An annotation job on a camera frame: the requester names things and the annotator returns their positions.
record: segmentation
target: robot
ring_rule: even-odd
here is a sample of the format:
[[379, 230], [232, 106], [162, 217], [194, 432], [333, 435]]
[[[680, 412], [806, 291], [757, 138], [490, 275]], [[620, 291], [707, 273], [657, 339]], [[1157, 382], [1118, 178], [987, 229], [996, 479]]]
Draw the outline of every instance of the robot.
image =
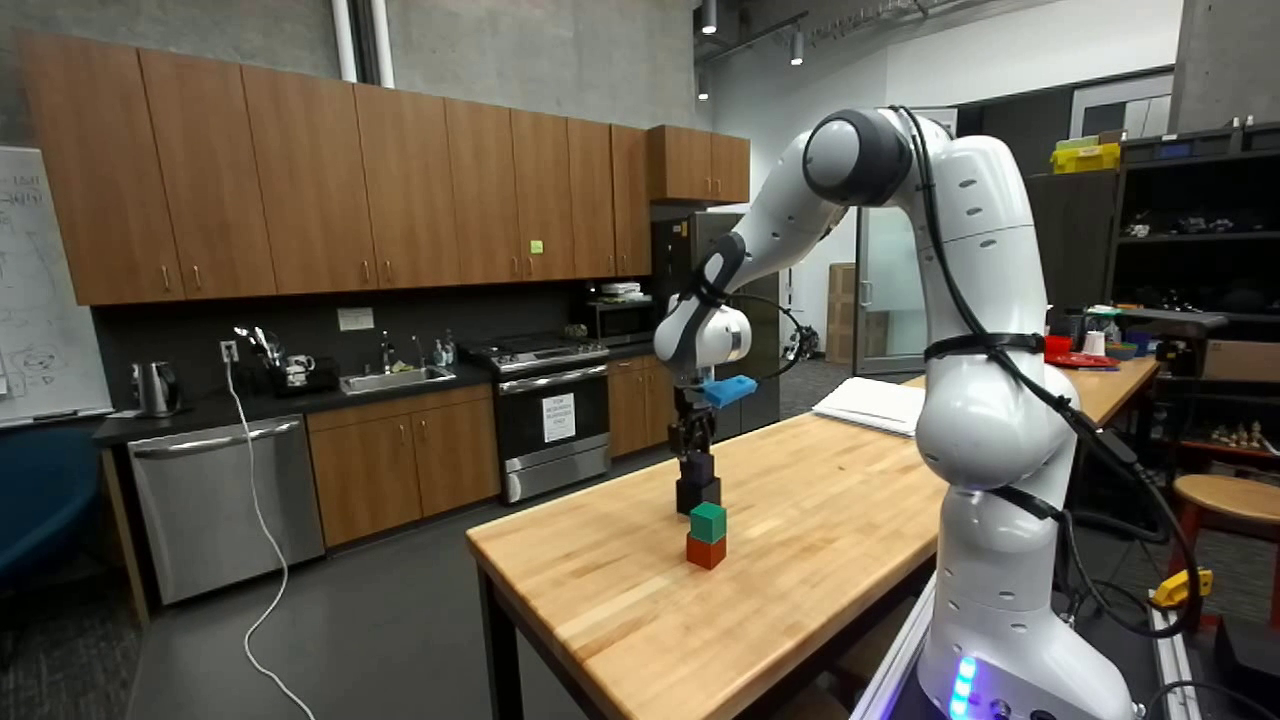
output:
[[1122, 666], [1054, 610], [1056, 524], [1026, 507], [1065, 507], [1075, 456], [1072, 426], [1026, 378], [1059, 405], [1075, 391], [1039, 358], [1049, 300], [1036, 224], [1002, 138], [952, 138], [909, 106], [875, 106], [831, 110], [783, 146], [653, 337], [675, 382], [680, 485], [714, 470], [714, 415], [736, 397], [717, 364], [751, 346], [748, 318], [725, 297], [795, 263], [855, 202], [911, 217], [929, 307], [916, 443], [949, 496], [916, 662], [923, 697], [943, 714], [1137, 714]]

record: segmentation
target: blue chair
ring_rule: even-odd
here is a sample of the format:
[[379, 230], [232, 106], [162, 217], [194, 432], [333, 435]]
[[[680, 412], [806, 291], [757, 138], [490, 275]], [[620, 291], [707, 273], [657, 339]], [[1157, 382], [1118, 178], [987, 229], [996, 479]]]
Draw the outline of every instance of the blue chair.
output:
[[[0, 432], [0, 599], [71, 548], [96, 492], [91, 423]], [[0, 666], [14, 646], [18, 627], [0, 627]]]

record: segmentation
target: backsplash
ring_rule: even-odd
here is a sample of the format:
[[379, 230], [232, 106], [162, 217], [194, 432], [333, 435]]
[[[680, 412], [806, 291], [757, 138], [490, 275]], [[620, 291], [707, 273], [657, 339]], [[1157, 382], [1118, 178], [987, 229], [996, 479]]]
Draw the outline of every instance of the backsplash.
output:
[[[333, 355], [340, 372], [379, 364], [379, 331], [394, 331], [401, 355], [412, 339], [432, 344], [452, 331], [458, 344], [493, 337], [560, 331], [580, 283], [517, 283], [517, 286], [439, 286], [439, 291], [370, 291], [370, 297], [283, 297], [283, 300], [218, 300], [218, 304], [145, 304], [96, 307], [96, 337], [113, 405], [129, 407], [129, 364], [171, 358], [194, 405], [225, 391], [219, 339], [232, 328], [259, 324], [283, 353]], [[340, 307], [372, 307], [372, 331], [340, 331]]]

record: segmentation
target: white cable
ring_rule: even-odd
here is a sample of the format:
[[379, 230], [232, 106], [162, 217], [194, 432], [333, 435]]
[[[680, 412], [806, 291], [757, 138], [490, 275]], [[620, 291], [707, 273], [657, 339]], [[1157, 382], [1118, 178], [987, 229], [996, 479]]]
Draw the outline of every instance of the white cable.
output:
[[243, 479], [247, 479], [247, 496], [253, 496], [253, 517], [255, 517], [255, 529], [266, 530], [266, 541], [274, 543], [277, 562], [281, 562], [277, 596], [274, 596], [274, 605], [243, 627], [240, 653], [243, 653], [243, 659], [247, 659], [266, 680], [274, 680], [310, 720], [317, 720], [313, 703], [301, 700], [301, 697], [283, 684], [283, 676], [274, 670], [274, 666], [269, 666], [266, 659], [255, 659], [255, 653], [253, 653], [253, 632], [281, 608], [281, 599], [283, 599], [283, 593], [289, 593], [289, 558], [283, 558], [283, 551], [281, 551], [281, 543], [277, 543], [277, 537], [274, 537], [274, 529], [269, 529], [269, 518], [266, 518], [266, 505], [259, 505], [259, 496], [255, 496], [253, 426], [247, 426], [247, 415], [243, 415], [243, 405], [240, 405], [240, 391], [235, 391], [232, 364], [225, 364], [225, 377], [227, 377], [227, 391], [232, 391], [232, 405], [235, 405], [235, 415], [240, 415], [240, 432], [243, 432], [243, 462], [247, 462], [247, 468], [243, 468]]

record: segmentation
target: green block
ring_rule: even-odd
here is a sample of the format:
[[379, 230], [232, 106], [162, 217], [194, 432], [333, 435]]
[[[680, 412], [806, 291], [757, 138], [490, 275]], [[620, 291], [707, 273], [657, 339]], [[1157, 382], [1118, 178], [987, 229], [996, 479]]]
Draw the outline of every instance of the green block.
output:
[[728, 537], [725, 505], [698, 505], [689, 512], [689, 537], [701, 543], [720, 543]]

